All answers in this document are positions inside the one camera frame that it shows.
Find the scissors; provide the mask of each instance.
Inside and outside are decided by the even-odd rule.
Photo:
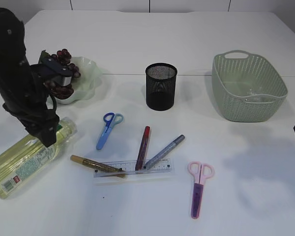
[[[196,171],[192,170],[192,165],[197,165]],[[206,167],[210,170],[210,173],[208,175],[205,175]],[[192,161],[188,164],[188,171],[195,178],[195,183],[193,185],[191,217],[193,219],[198,219],[200,214],[203,187],[206,182],[206,179],[213,177],[214,168],[208,164],[202,164],[198,161]]]
[[[104,115],[103,119],[106,125],[104,126],[103,132],[101,136],[99,137],[99,140],[96,145],[96,150],[101,150],[104,147],[113,127],[116,124],[119,124],[123,121],[123,115],[110,112]]]

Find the basket handle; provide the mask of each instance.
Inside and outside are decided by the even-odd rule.
[[[249,96],[249,98],[270,98],[272,99],[271,101],[269,102],[251,102],[251,101],[247,101],[247,97],[243,98],[242,101],[245,102],[245,103],[250,103],[250,104],[257,104],[257,103],[262,103],[262,104],[271,104],[271,103],[274,103],[278,100],[278,97],[276,96],[273,96],[273,95],[268,95],[268,94],[256,94],[256,95],[252,95],[252,96]]]
[[[232,54],[232,53],[242,53],[242,54],[246,54],[246,55],[248,55],[248,56],[251,56],[251,55],[252,55],[251,53],[246,52],[246,51],[243,51],[243,50],[232,50],[232,51],[229,51],[229,52],[223,53],[222,56],[225,57],[226,55],[228,55],[228,54]]]

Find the white wall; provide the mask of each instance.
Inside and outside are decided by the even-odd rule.
[[[71,10],[70,0],[0,0],[20,20],[29,21],[40,10]]]
[[[227,11],[230,0],[150,0],[151,12]]]
[[[295,33],[295,0],[232,0],[230,11],[273,12]]]
[[[269,11],[295,33],[295,0],[0,0],[25,23],[46,9],[126,12]]]
[[[71,0],[74,10],[148,12],[149,0]]]

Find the pink scissors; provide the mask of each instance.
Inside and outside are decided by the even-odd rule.
[[[197,170],[194,172],[192,170],[192,165],[197,165]],[[210,173],[205,175],[205,168],[208,167]],[[191,207],[191,217],[193,219],[198,219],[200,214],[201,200],[203,194],[203,187],[207,178],[211,178],[214,175],[214,168],[208,164],[202,164],[199,161],[192,161],[188,164],[188,171],[195,178],[195,183],[193,185],[193,197],[192,197],[192,207]]]

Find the red marker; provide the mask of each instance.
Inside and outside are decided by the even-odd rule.
[[[146,155],[147,146],[148,146],[148,138],[149,138],[149,126],[146,126],[143,133],[141,145],[140,145],[139,155],[138,155],[137,164],[136,164],[136,171],[142,169],[143,160]]]

